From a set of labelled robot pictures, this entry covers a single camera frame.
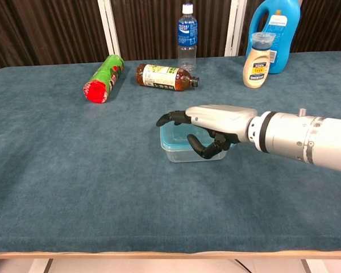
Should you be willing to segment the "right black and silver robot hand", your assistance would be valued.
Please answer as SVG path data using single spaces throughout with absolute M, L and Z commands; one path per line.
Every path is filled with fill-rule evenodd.
M 193 134 L 189 134 L 187 140 L 201 158 L 208 160 L 229 150 L 232 144 L 248 142 L 248 127 L 256 116 L 257 111 L 247 107 L 199 105 L 168 112 L 158 119 L 156 126 L 173 122 L 176 126 L 185 123 L 205 129 L 214 139 L 207 147 Z

